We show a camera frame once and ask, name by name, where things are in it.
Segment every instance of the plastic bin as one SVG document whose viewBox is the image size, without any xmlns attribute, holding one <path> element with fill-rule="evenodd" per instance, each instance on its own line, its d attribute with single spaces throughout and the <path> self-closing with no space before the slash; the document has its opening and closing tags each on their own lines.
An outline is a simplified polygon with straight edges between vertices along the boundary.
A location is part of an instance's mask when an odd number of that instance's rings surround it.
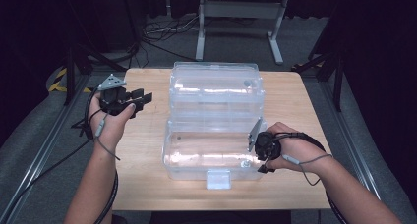
<svg viewBox="0 0 417 224">
<path fill-rule="evenodd" d="M 248 152 L 248 134 L 264 112 L 257 65 L 175 63 L 169 96 L 162 160 L 172 179 L 227 189 L 227 180 L 261 178 L 261 162 Z"/>
</svg>

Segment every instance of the black cable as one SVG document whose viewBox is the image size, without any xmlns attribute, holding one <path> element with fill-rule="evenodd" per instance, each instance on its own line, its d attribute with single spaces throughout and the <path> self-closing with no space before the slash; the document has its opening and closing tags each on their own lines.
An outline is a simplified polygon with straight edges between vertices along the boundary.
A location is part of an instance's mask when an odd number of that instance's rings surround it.
<svg viewBox="0 0 417 224">
<path fill-rule="evenodd" d="M 317 223 L 318 224 L 322 223 L 322 211 L 320 209 L 317 210 Z"/>
<path fill-rule="evenodd" d="M 100 111 L 102 111 L 102 109 L 98 109 L 97 111 L 95 111 L 93 114 L 91 114 L 91 116 L 89 116 L 89 122 L 91 122 L 92 117 L 94 117 L 97 113 L 99 113 Z"/>
<path fill-rule="evenodd" d="M 168 53 L 170 53 L 170 54 L 173 54 L 173 55 L 175 55 L 175 56 L 181 57 L 181 58 L 183 58 L 183 59 L 186 59 L 186 60 L 190 60 L 190 61 L 196 62 L 196 59 L 193 59 L 193 58 L 190 58 L 190 57 L 187 57 L 187 56 L 184 56 L 184 55 L 180 55 L 180 54 L 174 53 L 174 52 L 172 52 L 172 51 L 169 51 L 169 50 L 167 50 L 167 49 L 164 49 L 164 48 L 162 48 L 162 47 L 159 47 L 159 46 L 157 46 L 157 45 L 154 45 L 154 44 L 152 44 L 152 43 L 150 43 L 150 42 L 147 42 L 147 41 L 145 41 L 145 40 L 144 40 L 144 43 L 146 43 L 146 44 L 148 44 L 148 45 L 150 45 L 150 46 L 153 46 L 153 47 L 155 47 L 155 48 L 157 48 L 157 49 L 160 49 L 160 50 L 163 50 L 163 51 L 165 51 L 165 52 L 168 52 Z"/>
<path fill-rule="evenodd" d="M 131 46 L 129 46 L 126 50 L 126 55 L 119 57 L 119 58 L 115 58 L 115 59 L 109 59 L 109 61 L 114 62 L 114 63 L 119 63 L 128 59 L 132 59 L 132 57 L 136 56 L 136 54 L 139 51 L 139 44 L 137 42 L 133 43 Z M 93 59 L 89 59 L 90 62 L 92 62 L 95 65 L 100 65 L 103 64 L 102 62 L 98 61 L 98 60 L 93 60 Z"/>
<path fill-rule="evenodd" d="M 42 177 L 44 177 L 46 174 L 48 174 L 50 171 L 52 171 L 53 169 L 55 169 L 56 167 L 58 167 L 59 165 L 61 165 L 61 163 L 65 162 L 68 158 L 70 158 L 71 156 L 73 156 L 76 152 L 78 152 L 81 148 L 83 148 L 88 142 L 90 142 L 90 140 L 85 141 L 83 144 L 81 144 L 79 147 L 77 147 L 74 151 L 72 151 L 70 154 L 68 154 L 67 156 L 65 156 L 63 159 L 59 160 L 57 163 L 55 163 L 54 165 L 52 165 L 50 168 L 48 168 L 47 170 L 45 170 L 43 173 L 41 173 L 39 176 L 37 176 L 37 178 L 33 179 L 28 185 L 27 187 L 15 198 L 15 200 L 13 201 L 10 209 L 8 210 L 8 212 L 5 215 L 5 223 L 7 223 L 7 221 L 9 220 L 10 214 L 12 213 L 12 211 L 15 209 L 16 205 L 18 204 L 19 200 L 21 199 L 21 197 L 28 191 L 29 188 L 31 188 L 36 182 L 38 182 Z"/>
<path fill-rule="evenodd" d="M 187 21 L 176 21 L 176 24 L 173 26 L 171 24 L 173 24 L 174 22 L 169 21 L 169 23 L 164 27 L 162 27 L 159 23 L 147 24 L 143 28 L 144 34 L 143 34 L 142 39 L 146 39 L 148 42 L 157 42 L 161 40 L 167 40 L 171 38 L 172 36 L 174 36 L 175 34 L 184 33 L 184 32 L 189 31 L 190 29 L 193 29 L 193 26 L 197 22 L 197 20 L 198 20 L 198 16 Z M 157 28 L 154 28 L 154 27 L 149 28 L 149 26 L 153 26 L 153 25 L 157 25 Z M 157 33 L 160 33 L 159 37 L 149 36 L 150 34 L 157 34 Z"/>
<path fill-rule="evenodd" d="M 322 144 L 320 142 L 318 142 L 316 139 L 308 136 L 305 133 L 277 133 L 277 134 L 275 134 L 275 138 L 272 139 L 271 141 L 277 141 L 277 140 L 284 139 L 284 138 L 298 138 L 298 139 L 302 139 L 302 140 L 305 140 L 307 142 L 312 143 L 313 145 L 315 145 L 316 147 L 318 147 L 322 151 L 326 152 L 325 148 L 322 146 Z M 320 156 L 318 158 L 315 158 L 313 160 L 310 160 L 310 161 L 307 161 L 307 162 L 304 162 L 304 163 L 308 163 L 308 162 L 315 161 L 315 160 L 320 159 L 320 158 L 322 158 L 324 156 Z M 334 215 L 337 217 L 337 219 L 339 220 L 339 222 L 342 223 L 342 224 L 346 224 L 347 223 L 346 219 L 341 214 L 341 212 L 338 210 L 338 208 L 334 204 L 333 200 L 331 200 L 330 196 L 328 195 L 328 192 L 326 192 L 326 197 L 328 198 L 328 203 L 330 205 L 331 210 L 333 211 Z"/>
<path fill-rule="evenodd" d="M 89 38 L 89 35 L 87 34 L 87 30 L 86 30 L 86 28 L 84 27 L 84 25 L 83 25 L 83 23 L 81 22 L 81 20 L 80 20 L 79 16 L 77 15 L 77 12 L 76 12 L 76 10 L 74 9 L 73 4 L 71 3 L 71 1 L 70 1 L 70 0 L 66 0 L 66 1 L 67 1 L 68 5 L 70 6 L 71 11 L 73 12 L 74 16 L 76 17 L 76 20 L 78 21 L 78 23 L 79 23 L 79 25 L 80 25 L 81 29 L 83 30 L 84 35 L 86 36 L 87 40 L 89 41 L 89 44 L 91 44 L 91 47 L 92 47 L 95 51 L 97 51 L 97 48 L 96 48 L 96 47 L 95 47 L 95 45 L 92 43 L 91 39 Z"/>
<path fill-rule="evenodd" d="M 146 56 L 145 58 L 147 59 L 147 61 L 142 66 L 142 68 L 144 68 L 149 63 L 148 52 L 144 49 L 144 47 L 141 44 L 139 44 L 139 46 L 145 51 L 145 56 Z"/>
<path fill-rule="evenodd" d="M 97 59 L 100 63 L 108 65 L 110 68 L 114 69 L 115 71 L 118 71 L 118 72 L 126 72 L 127 71 L 126 68 L 114 63 L 113 61 L 111 61 L 110 59 L 108 59 L 104 55 L 98 53 L 97 51 L 93 51 L 93 50 L 89 49 L 87 46 L 78 44 L 78 47 L 81 50 L 83 50 L 85 53 L 87 53 L 88 55 L 91 55 L 92 57 Z"/>
<path fill-rule="evenodd" d="M 138 60 L 138 58 L 136 57 L 136 55 L 135 55 L 135 60 L 136 60 L 136 63 L 138 64 L 138 68 L 141 68 L 141 65 L 139 64 L 139 60 Z"/>
<path fill-rule="evenodd" d="M 107 215 L 108 211 L 110 210 L 111 206 L 113 205 L 114 199 L 116 198 L 118 188 L 119 188 L 119 176 L 118 176 L 117 170 L 116 170 L 116 174 L 114 175 L 113 189 L 111 191 L 110 198 L 108 199 L 108 203 L 105 205 L 104 209 L 102 210 L 102 212 L 98 216 L 97 220 L 95 220 L 94 224 L 101 223 L 101 221 Z"/>
</svg>

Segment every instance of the cable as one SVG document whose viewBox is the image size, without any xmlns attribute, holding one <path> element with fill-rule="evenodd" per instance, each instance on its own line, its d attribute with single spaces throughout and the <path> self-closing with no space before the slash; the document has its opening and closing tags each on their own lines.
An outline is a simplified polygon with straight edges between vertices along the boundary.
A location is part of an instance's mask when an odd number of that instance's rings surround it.
<svg viewBox="0 0 417 224">
<path fill-rule="evenodd" d="M 139 46 L 145 51 L 145 56 L 146 56 L 146 59 L 147 59 L 147 61 L 142 66 L 142 68 L 144 68 L 149 63 L 148 52 L 144 49 L 144 47 L 141 44 L 139 44 Z"/>
<path fill-rule="evenodd" d="M 99 113 L 100 111 L 102 111 L 102 109 L 98 109 L 97 111 L 95 111 L 93 114 L 91 114 L 91 116 L 89 117 L 89 122 L 91 122 L 92 117 L 94 117 L 97 113 Z"/>
<path fill-rule="evenodd" d="M 322 144 L 320 142 L 318 142 L 316 139 L 310 137 L 309 135 L 307 135 L 305 133 L 276 133 L 275 134 L 275 138 L 272 139 L 271 141 L 277 141 L 277 140 L 284 139 L 284 138 L 298 138 L 298 139 L 302 139 L 302 140 L 305 140 L 307 142 L 312 143 L 313 145 L 315 145 L 316 147 L 318 147 L 322 151 L 326 152 L 325 148 L 322 146 Z M 304 164 L 304 163 L 309 163 L 309 162 L 314 162 L 314 161 L 316 161 L 318 159 L 321 159 L 323 157 L 326 157 L 326 156 L 331 156 L 331 155 L 330 154 L 326 154 L 326 155 L 319 156 L 319 157 L 317 157 L 315 159 L 312 159 L 312 160 L 309 160 L 309 161 L 306 161 L 306 162 L 298 162 L 298 165 Z M 307 181 L 309 182 L 310 185 L 312 185 L 312 183 L 308 180 L 308 178 L 307 178 L 307 176 L 306 176 L 306 174 L 304 172 L 303 167 L 301 165 L 300 165 L 300 167 L 303 170 L 304 176 L 306 177 Z M 331 210 L 333 211 L 334 215 L 337 217 L 337 219 L 339 220 L 339 222 L 342 223 L 342 224 L 346 224 L 347 223 L 346 219 L 340 213 L 340 211 L 338 210 L 338 208 L 334 204 L 334 202 L 331 200 L 330 196 L 328 195 L 328 192 L 326 192 L 326 197 L 328 198 L 328 203 L 329 203 L 329 205 L 331 207 Z"/>
<path fill-rule="evenodd" d="M 101 214 L 98 216 L 97 220 L 95 220 L 94 224 L 101 223 L 104 217 L 107 215 L 108 211 L 113 205 L 114 199 L 116 198 L 118 188 L 119 188 L 119 176 L 116 170 L 116 174 L 114 175 L 113 189 L 111 191 L 110 198 L 108 199 L 107 204 L 105 205 Z"/>
<path fill-rule="evenodd" d="M 159 23 L 147 24 L 143 28 L 142 40 L 147 40 L 148 42 L 157 42 L 157 41 L 161 41 L 161 40 L 167 40 L 167 39 L 171 38 L 172 36 L 174 36 L 177 33 L 184 33 L 186 31 L 189 31 L 190 29 L 197 30 L 197 29 L 194 29 L 193 26 L 197 22 L 198 17 L 199 16 L 196 16 L 195 18 L 193 18 L 191 20 L 185 21 L 186 22 L 185 25 L 182 25 L 180 23 L 181 21 L 176 21 L 176 23 L 173 22 L 173 21 L 169 21 L 168 25 L 166 25 L 164 27 L 162 27 Z M 159 32 L 160 32 L 159 37 L 149 36 L 149 34 L 156 34 L 156 33 L 159 33 Z"/>
<path fill-rule="evenodd" d="M 63 163 L 64 161 L 66 161 L 68 158 L 70 158 L 71 156 L 73 156 L 76 152 L 78 152 L 81 148 L 83 148 L 88 142 L 90 142 L 90 140 L 85 141 L 84 143 L 82 143 L 79 147 L 77 147 L 74 151 L 72 151 L 70 154 L 68 154 L 67 156 L 65 156 L 63 159 L 59 160 L 57 163 L 55 163 L 54 165 L 52 165 L 50 168 L 48 168 L 47 170 L 45 170 L 43 173 L 41 173 L 39 176 L 37 176 L 37 178 L 33 179 L 28 185 L 27 187 L 15 198 L 15 200 L 13 201 L 10 209 L 8 210 L 6 216 L 5 216 L 5 223 L 7 223 L 7 221 L 9 220 L 10 214 L 12 213 L 12 211 L 15 209 L 16 205 L 18 204 L 19 200 L 21 199 L 21 197 L 28 191 L 29 188 L 31 188 L 36 182 L 38 182 L 42 177 L 44 177 L 46 174 L 48 174 L 50 171 L 52 171 L 53 169 L 55 169 L 56 167 L 58 167 L 59 165 L 61 165 L 61 163 Z"/>
<path fill-rule="evenodd" d="M 119 63 L 128 59 L 132 59 L 133 56 L 135 56 L 139 51 L 139 44 L 137 42 L 133 43 L 131 46 L 129 46 L 126 50 L 127 55 L 115 58 L 115 59 L 109 59 L 109 61 L 112 61 L 114 63 Z M 96 58 L 89 59 L 90 62 L 92 62 L 95 65 L 100 65 L 102 62 L 98 61 Z"/>
<path fill-rule="evenodd" d="M 298 164 L 300 166 L 300 168 L 301 168 L 301 171 L 303 171 L 304 177 L 306 178 L 306 180 L 310 184 L 310 186 L 315 186 L 320 181 L 320 178 L 315 183 L 310 182 L 310 179 L 307 177 L 306 171 L 304 170 L 302 164 L 311 163 L 311 162 L 317 161 L 317 160 L 319 160 L 321 158 L 324 158 L 324 157 L 332 157 L 332 155 L 331 154 L 325 154 L 325 155 L 319 156 L 319 157 L 317 157 L 315 159 L 312 159 L 310 161 L 301 162 L 301 163 Z"/>
<path fill-rule="evenodd" d="M 320 209 L 317 210 L 317 223 L 318 224 L 322 223 L 322 211 Z"/>
<path fill-rule="evenodd" d="M 104 144 L 102 144 L 102 142 L 100 141 L 100 138 L 95 138 L 94 141 L 96 141 L 96 140 L 101 145 L 101 147 L 104 148 L 104 150 L 106 150 L 108 153 L 110 153 L 111 156 L 115 157 L 117 160 L 120 161 L 120 158 L 118 156 L 116 156 L 116 154 L 111 152 Z"/>
<path fill-rule="evenodd" d="M 155 47 L 155 48 L 157 48 L 157 49 L 160 49 L 160 50 L 163 50 L 163 51 L 165 51 L 165 52 L 168 52 L 168 53 L 170 53 L 170 54 L 173 54 L 173 55 L 175 55 L 175 56 L 181 57 L 181 58 L 183 58 L 183 59 L 186 59 L 186 60 L 190 60 L 190 61 L 196 62 L 196 60 L 195 60 L 195 59 L 193 59 L 193 58 L 190 58 L 190 57 L 187 57 L 187 56 L 184 56 L 184 55 L 180 55 L 180 54 L 174 53 L 174 52 L 172 52 L 172 51 L 169 51 L 169 50 L 167 50 L 167 49 L 164 49 L 164 48 L 162 48 L 162 47 L 159 47 L 159 46 L 157 46 L 157 45 L 154 45 L 154 44 L 152 44 L 152 43 L 150 43 L 150 42 L 147 42 L 147 41 L 145 41 L 145 40 L 144 40 L 144 43 L 146 43 L 146 44 L 148 44 L 148 45 L 150 45 L 150 46 L 153 46 L 153 47 Z"/>
<path fill-rule="evenodd" d="M 70 1 L 70 0 L 66 0 L 66 1 L 67 1 L 68 5 L 70 6 L 71 11 L 73 12 L 74 16 L 76 17 L 76 19 L 77 19 L 77 21 L 78 21 L 78 23 L 79 23 L 79 25 L 80 25 L 81 29 L 83 30 L 84 35 L 86 36 L 87 40 L 89 41 L 89 44 L 91 44 L 92 48 L 94 48 L 94 50 L 95 50 L 95 51 L 97 51 L 97 48 L 96 48 L 96 47 L 95 47 L 95 45 L 92 43 L 91 39 L 89 38 L 89 35 L 87 34 L 87 30 L 86 30 L 86 28 L 84 27 L 84 25 L 83 25 L 83 23 L 81 22 L 81 20 L 80 20 L 79 16 L 77 15 L 77 12 L 76 12 L 76 10 L 74 9 L 73 4 L 71 3 L 71 1 Z"/>
</svg>

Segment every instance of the metal stand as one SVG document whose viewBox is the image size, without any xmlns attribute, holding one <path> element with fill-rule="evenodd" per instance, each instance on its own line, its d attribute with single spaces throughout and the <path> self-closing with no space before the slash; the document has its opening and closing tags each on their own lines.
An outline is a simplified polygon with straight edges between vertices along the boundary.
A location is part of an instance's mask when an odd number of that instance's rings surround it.
<svg viewBox="0 0 417 224">
<path fill-rule="evenodd" d="M 67 98 L 64 105 L 68 105 L 75 93 L 75 68 L 79 69 L 82 75 L 90 75 L 92 65 L 88 56 L 94 57 L 100 63 L 105 64 L 117 72 L 126 72 L 127 69 L 117 63 L 107 59 L 104 55 L 89 49 L 88 47 L 78 44 L 70 47 L 67 60 Z"/>
<path fill-rule="evenodd" d="M 203 61 L 205 51 L 205 17 L 230 17 L 275 19 L 273 31 L 268 32 L 268 40 L 273 57 L 277 65 L 283 63 L 276 37 L 281 26 L 288 0 L 281 3 L 255 3 L 255 2 L 227 2 L 200 0 L 199 11 L 199 37 L 197 40 L 196 60 Z"/>
<path fill-rule="evenodd" d="M 303 65 L 295 65 L 292 68 L 293 72 L 301 74 L 302 72 L 315 67 L 316 65 L 323 63 L 320 70 L 316 73 L 316 78 L 319 82 L 326 82 L 335 72 L 334 89 L 333 89 L 333 103 L 338 112 L 341 112 L 340 107 L 340 95 L 341 95 L 341 84 L 343 79 L 343 54 L 341 51 L 335 51 L 327 54 L 323 54 Z"/>
</svg>

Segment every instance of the gray carpet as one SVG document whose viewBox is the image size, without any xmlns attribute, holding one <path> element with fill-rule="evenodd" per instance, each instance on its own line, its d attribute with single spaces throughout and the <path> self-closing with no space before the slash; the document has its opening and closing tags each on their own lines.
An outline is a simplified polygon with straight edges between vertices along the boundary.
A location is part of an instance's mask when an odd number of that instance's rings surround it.
<svg viewBox="0 0 417 224">
<path fill-rule="evenodd" d="M 151 22 L 163 20 L 167 20 L 167 18 L 161 17 Z M 272 22 L 245 21 L 242 25 L 230 21 L 213 21 L 206 29 L 204 61 L 250 62 L 258 64 L 261 71 L 289 71 L 294 64 L 308 61 L 307 56 L 326 22 L 326 19 L 284 20 L 278 35 L 278 45 L 284 64 L 277 66 L 274 64 L 266 38 L 267 31 L 272 27 Z M 194 58 L 197 32 L 189 30 L 154 44 L 177 54 Z M 172 68 L 176 61 L 187 61 L 145 43 L 142 43 L 142 47 L 148 54 L 141 49 L 137 54 L 139 65 L 133 59 L 131 62 L 133 68 L 142 67 L 146 62 L 149 63 L 145 68 Z M 121 65 L 127 67 L 129 61 L 125 61 Z M 314 72 L 314 70 L 307 71 L 303 76 L 309 76 Z M 89 78 L 88 86 L 96 86 L 110 73 L 114 72 L 108 67 L 96 67 Z M 116 76 L 123 77 L 123 74 L 117 73 Z M 332 105 L 327 103 L 326 93 L 323 90 L 323 84 L 331 86 L 332 80 L 328 83 L 317 83 L 312 78 L 305 77 L 303 79 L 334 157 L 355 175 L 355 167 L 347 155 L 346 142 L 342 138 L 342 132 L 335 118 L 329 113 Z M 63 125 L 63 130 L 58 135 L 57 142 L 44 165 L 45 168 L 59 161 L 86 140 L 79 137 L 79 130 L 70 129 L 70 127 L 82 119 L 87 97 L 88 94 L 83 93 L 75 103 L 74 109 Z M 26 170 L 62 110 L 64 101 L 64 92 L 51 92 L 47 99 L 33 109 L 1 148 L 0 210 L 6 208 L 24 178 Z M 416 215 L 407 195 L 390 173 L 367 131 L 346 80 L 343 84 L 341 105 L 341 116 L 349 127 L 351 139 L 367 161 L 382 201 L 399 216 L 403 223 L 417 223 Z M 88 144 L 33 186 L 22 209 L 16 216 L 15 223 L 61 223 L 90 154 L 91 144 Z M 129 223 L 149 223 L 150 212 L 120 211 L 117 214 L 125 216 Z M 317 218 L 318 212 L 316 210 L 292 211 L 292 223 L 294 224 L 317 223 Z M 337 220 L 331 211 L 323 210 L 322 223 L 337 223 Z"/>
</svg>

